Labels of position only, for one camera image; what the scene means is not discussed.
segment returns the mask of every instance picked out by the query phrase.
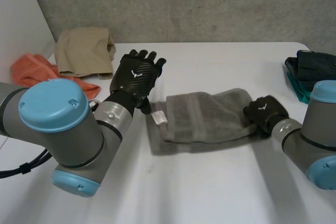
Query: gray wall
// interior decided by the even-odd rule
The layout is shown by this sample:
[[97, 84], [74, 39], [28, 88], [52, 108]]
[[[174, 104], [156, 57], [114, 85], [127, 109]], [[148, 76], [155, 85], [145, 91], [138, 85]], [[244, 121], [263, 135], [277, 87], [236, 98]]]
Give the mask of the gray wall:
[[335, 0], [38, 0], [63, 29], [108, 26], [116, 42], [297, 41], [336, 54]]

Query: towel tag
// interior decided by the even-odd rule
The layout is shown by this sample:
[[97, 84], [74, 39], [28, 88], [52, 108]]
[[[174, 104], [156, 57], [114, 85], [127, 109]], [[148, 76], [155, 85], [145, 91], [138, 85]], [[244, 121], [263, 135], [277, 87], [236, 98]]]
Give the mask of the towel tag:
[[168, 123], [168, 120], [166, 118], [166, 115], [162, 110], [158, 110], [152, 113], [152, 117], [154, 119], [154, 122], [157, 125], [163, 124], [163, 123]]

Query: beige cloth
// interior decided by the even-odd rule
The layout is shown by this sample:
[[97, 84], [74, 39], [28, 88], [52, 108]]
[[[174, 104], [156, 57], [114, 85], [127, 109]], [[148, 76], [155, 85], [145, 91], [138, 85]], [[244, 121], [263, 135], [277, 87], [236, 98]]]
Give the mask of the beige cloth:
[[80, 27], [62, 31], [56, 43], [55, 58], [63, 76], [82, 77], [109, 73], [115, 45], [108, 28]]

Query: white wall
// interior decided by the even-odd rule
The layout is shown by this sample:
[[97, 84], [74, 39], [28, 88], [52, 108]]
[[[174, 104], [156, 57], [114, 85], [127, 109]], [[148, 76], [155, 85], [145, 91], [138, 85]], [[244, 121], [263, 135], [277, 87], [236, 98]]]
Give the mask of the white wall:
[[25, 52], [48, 58], [54, 39], [36, 0], [0, 0], [0, 81], [11, 82], [10, 66]]

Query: folded khaki fabric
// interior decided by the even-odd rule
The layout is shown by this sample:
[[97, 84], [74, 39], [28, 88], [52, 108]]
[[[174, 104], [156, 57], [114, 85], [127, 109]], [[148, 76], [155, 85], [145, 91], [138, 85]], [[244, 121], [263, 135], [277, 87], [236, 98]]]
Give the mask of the folded khaki fabric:
[[208, 152], [260, 139], [257, 125], [243, 113], [250, 101], [246, 90], [232, 89], [215, 95], [174, 95], [152, 104], [153, 112], [163, 111], [167, 118], [167, 123], [156, 125], [152, 115], [146, 117], [152, 153]]
[[63, 76], [82, 77], [113, 73], [115, 45], [108, 28], [80, 27], [62, 31], [55, 59]]

